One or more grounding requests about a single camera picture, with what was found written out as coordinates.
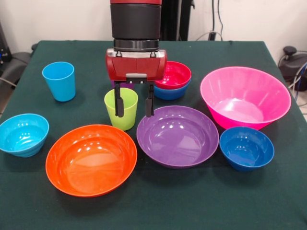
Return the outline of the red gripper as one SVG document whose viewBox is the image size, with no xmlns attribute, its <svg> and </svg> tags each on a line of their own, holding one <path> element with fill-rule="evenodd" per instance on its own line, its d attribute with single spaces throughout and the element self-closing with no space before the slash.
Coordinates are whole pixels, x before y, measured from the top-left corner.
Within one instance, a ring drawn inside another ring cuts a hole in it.
<svg viewBox="0 0 307 230">
<path fill-rule="evenodd" d="M 141 81 L 159 81 L 163 78 L 167 54 L 165 50 L 153 52 L 123 52 L 109 48 L 106 51 L 106 68 L 112 81 L 140 83 Z M 120 83 L 115 82 L 115 115 L 124 116 L 124 103 L 120 95 Z M 154 115 L 154 84 L 149 84 L 146 98 L 146 116 Z"/>
</svg>

